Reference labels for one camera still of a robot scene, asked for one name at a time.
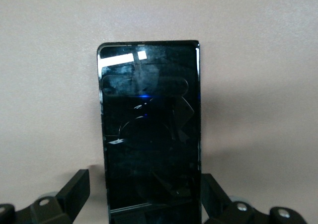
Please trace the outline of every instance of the smartphone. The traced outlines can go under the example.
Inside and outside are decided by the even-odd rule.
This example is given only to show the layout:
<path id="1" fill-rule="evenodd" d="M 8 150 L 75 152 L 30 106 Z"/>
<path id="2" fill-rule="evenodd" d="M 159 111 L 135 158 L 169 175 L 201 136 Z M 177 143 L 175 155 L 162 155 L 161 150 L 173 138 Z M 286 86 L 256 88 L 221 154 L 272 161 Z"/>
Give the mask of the smartphone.
<path id="1" fill-rule="evenodd" d="M 97 67 L 110 224 L 200 224 L 199 42 L 104 43 Z"/>

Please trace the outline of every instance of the black bracket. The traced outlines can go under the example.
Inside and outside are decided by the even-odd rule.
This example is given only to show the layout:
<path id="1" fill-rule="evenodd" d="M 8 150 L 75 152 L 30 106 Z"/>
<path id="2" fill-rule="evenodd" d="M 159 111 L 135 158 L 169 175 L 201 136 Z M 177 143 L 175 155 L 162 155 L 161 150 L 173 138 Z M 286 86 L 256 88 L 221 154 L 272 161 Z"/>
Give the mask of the black bracket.
<path id="1" fill-rule="evenodd" d="M 0 204 L 0 224 L 72 224 L 89 194 L 89 171 L 81 169 L 55 197 L 40 198 L 19 211 Z"/>
<path id="2" fill-rule="evenodd" d="M 211 174 L 201 175 L 201 200 L 209 216 L 204 224 L 307 224 L 289 208 L 274 207 L 266 215 L 245 202 L 232 202 Z"/>

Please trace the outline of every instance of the phone screen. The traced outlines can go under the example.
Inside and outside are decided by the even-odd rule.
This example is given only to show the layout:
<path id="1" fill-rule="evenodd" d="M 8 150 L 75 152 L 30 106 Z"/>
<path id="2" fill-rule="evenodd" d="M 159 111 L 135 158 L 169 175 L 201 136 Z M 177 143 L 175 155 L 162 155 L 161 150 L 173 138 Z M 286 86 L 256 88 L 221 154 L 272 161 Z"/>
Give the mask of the phone screen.
<path id="1" fill-rule="evenodd" d="M 109 223 L 200 224 L 198 41 L 97 51 Z"/>

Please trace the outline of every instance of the textured background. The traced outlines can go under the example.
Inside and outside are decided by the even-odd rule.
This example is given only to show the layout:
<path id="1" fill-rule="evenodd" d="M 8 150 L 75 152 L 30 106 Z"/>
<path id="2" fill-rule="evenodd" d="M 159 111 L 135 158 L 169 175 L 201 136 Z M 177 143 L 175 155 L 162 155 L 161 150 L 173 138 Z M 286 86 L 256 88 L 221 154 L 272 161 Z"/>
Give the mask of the textured background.
<path id="1" fill-rule="evenodd" d="M 89 167 L 75 223 L 107 223 L 96 49 L 197 39 L 203 171 L 318 223 L 317 29 L 318 0 L 0 0 L 0 203 Z"/>

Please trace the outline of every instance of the beige wall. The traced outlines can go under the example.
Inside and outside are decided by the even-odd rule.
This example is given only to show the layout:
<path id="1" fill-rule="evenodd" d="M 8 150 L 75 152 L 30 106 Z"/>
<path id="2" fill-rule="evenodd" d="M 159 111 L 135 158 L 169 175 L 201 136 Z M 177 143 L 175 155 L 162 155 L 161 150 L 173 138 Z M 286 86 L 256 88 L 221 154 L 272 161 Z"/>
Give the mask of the beige wall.
<path id="1" fill-rule="evenodd" d="M 0 203 L 91 168 L 76 223 L 107 223 L 96 49 L 200 41 L 203 171 L 318 223 L 318 0 L 0 0 Z"/>

